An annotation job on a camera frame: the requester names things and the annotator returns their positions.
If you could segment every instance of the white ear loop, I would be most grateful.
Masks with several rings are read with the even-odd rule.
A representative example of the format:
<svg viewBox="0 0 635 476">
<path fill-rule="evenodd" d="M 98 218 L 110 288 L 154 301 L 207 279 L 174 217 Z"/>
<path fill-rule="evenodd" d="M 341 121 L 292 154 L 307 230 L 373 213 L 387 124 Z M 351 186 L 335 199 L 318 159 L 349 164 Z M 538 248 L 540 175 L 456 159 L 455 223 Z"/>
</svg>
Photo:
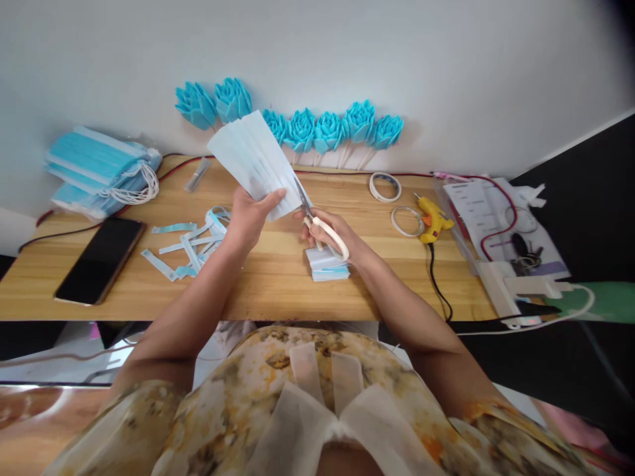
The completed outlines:
<svg viewBox="0 0 635 476">
<path fill-rule="evenodd" d="M 395 214 L 397 213 L 398 210 L 407 210 L 417 218 L 417 221 L 419 222 L 419 229 L 417 230 L 416 233 L 414 234 L 408 233 L 402 230 L 401 227 L 397 224 L 397 222 L 395 221 Z M 410 208 L 407 206 L 395 207 L 395 209 L 390 214 L 390 221 L 392 221 L 392 225 L 395 227 L 397 231 L 399 231 L 403 236 L 407 236 L 409 238 L 418 237 L 420 234 L 423 233 L 423 230 L 424 230 L 423 220 L 421 219 L 421 215 L 419 215 L 419 212 L 417 212 L 417 210 L 415 210 L 414 208 Z"/>
<path fill-rule="evenodd" d="M 132 192 L 122 188 L 111 188 L 108 193 L 118 202 L 127 205 L 139 205 L 149 202 L 159 194 L 159 179 L 152 167 L 147 163 L 142 163 L 141 174 L 143 175 L 148 187 L 141 192 Z"/>
</svg>

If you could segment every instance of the phone screen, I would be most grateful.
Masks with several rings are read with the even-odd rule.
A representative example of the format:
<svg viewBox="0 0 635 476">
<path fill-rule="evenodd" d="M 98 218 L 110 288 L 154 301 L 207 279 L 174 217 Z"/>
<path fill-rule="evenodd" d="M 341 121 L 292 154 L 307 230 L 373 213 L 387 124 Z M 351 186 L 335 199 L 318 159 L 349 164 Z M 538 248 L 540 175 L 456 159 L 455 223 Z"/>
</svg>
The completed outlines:
<svg viewBox="0 0 635 476">
<path fill-rule="evenodd" d="M 64 278 L 55 298 L 85 305 L 100 303 L 145 227 L 140 221 L 106 218 Z"/>
</svg>

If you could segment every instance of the mask flower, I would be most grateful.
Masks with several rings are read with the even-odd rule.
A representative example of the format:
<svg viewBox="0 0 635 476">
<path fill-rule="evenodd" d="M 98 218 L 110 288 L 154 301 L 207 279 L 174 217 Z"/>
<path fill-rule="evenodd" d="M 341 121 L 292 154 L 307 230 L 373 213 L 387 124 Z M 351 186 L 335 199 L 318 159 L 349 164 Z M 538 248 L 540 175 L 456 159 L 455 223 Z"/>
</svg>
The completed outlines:
<svg viewBox="0 0 635 476">
<path fill-rule="evenodd" d="M 304 109 L 303 112 L 298 110 L 286 125 L 284 143 L 293 149 L 296 154 L 309 152 L 311 147 L 313 147 L 315 136 L 315 116 L 308 109 Z"/>
<path fill-rule="evenodd" d="M 227 124 L 251 114 L 251 96 L 239 79 L 225 78 L 223 85 L 214 87 L 218 117 Z"/>
<path fill-rule="evenodd" d="M 210 95 L 198 83 L 185 83 L 185 89 L 177 88 L 178 104 L 175 108 L 179 110 L 185 120 L 192 123 L 201 130 L 214 127 L 216 123 L 216 107 Z"/>
<path fill-rule="evenodd" d="M 269 126 L 271 133 L 276 138 L 279 145 L 282 145 L 284 135 L 286 134 L 287 120 L 281 114 L 276 114 L 275 111 L 265 109 L 263 111 L 263 118 Z"/>
<path fill-rule="evenodd" d="M 325 112 L 316 123 L 316 138 L 314 147 L 318 154 L 324 155 L 328 151 L 335 151 L 342 141 L 347 139 L 344 123 L 337 114 Z"/>
<path fill-rule="evenodd" d="M 355 102 L 344 116 L 346 131 L 353 143 L 366 142 L 375 122 L 375 106 L 368 99 L 362 104 Z"/>
<path fill-rule="evenodd" d="M 403 120 L 399 117 L 384 116 L 373 127 L 366 145 L 375 150 L 385 150 L 399 140 Z"/>
</svg>

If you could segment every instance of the scissors blade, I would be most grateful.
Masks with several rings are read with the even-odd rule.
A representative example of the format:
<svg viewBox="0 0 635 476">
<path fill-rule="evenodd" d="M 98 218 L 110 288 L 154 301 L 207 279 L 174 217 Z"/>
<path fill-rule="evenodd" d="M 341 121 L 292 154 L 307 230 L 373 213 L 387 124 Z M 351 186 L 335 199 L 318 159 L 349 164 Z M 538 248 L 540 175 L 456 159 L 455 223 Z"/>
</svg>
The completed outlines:
<svg viewBox="0 0 635 476">
<path fill-rule="evenodd" d="M 298 195 L 300 195 L 300 199 L 302 201 L 302 208 L 304 209 L 304 212 L 309 218 L 313 218 L 313 216 L 311 215 L 311 208 L 309 207 L 309 201 L 306 199 L 304 190 L 302 190 L 302 185 L 300 185 L 300 181 L 298 180 L 298 177 L 294 177 L 294 178 L 296 181 L 296 186 L 298 187 Z"/>
</svg>

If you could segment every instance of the white tape roll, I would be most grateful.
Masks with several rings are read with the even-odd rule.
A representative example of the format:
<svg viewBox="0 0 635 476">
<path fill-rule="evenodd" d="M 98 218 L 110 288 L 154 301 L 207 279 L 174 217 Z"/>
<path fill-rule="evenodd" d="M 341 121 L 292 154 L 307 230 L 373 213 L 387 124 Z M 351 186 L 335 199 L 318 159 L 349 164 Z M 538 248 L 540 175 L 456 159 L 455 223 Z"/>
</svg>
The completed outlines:
<svg viewBox="0 0 635 476">
<path fill-rule="evenodd" d="M 377 188 L 375 187 L 375 182 L 374 182 L 375 179 L 383 179 L 386 182 L 390 182 L 397 190 L 395 196 L 392 198 L 389 198 L 389 197 L 385 197 L 381 195 L 377 191 Z M 370 188 L 370 193 L 372 193 L 373 197 L 375 197 L 377 200 L 383 203 L 392 203 L 402 195 L 402 185 L 399 183 L 399 180 L 394 178 L 392 175 L 389 175 L 383 172 L 375 172 L 373 175 L 371 175 L 368 187 Z"/>
<path fill-rule="evenodd" d="M 401 229 L 401 227 L 395 221 L 395 214 L 397 213 L 398 210 L 408 210 L 410 213 L 412 213 L 417 218 L 417 221 L 419 222 L 419 229 L 417 230 L 417 233 L 411 234 L 411 233 L 407 233 L 407 232 L 405 232 L 404 230 Z M 421 219 L 421 215 L 419 215 L 419 212 L 417 210 L 415 210 L 414 208 L 410 208 L 410 207 L 407 207 L 407 206 L 396 207 L 392 211 L 392 213 L 390 214 L 390 221 L 392 221 L 392 225 L 403 236 L 407 236 L 409 238 L 414 238 L 414 237 L 418 237 L 420 234 L 423 233 L 423 229 L 424 229 L 423 220 Z"/>
</svg>

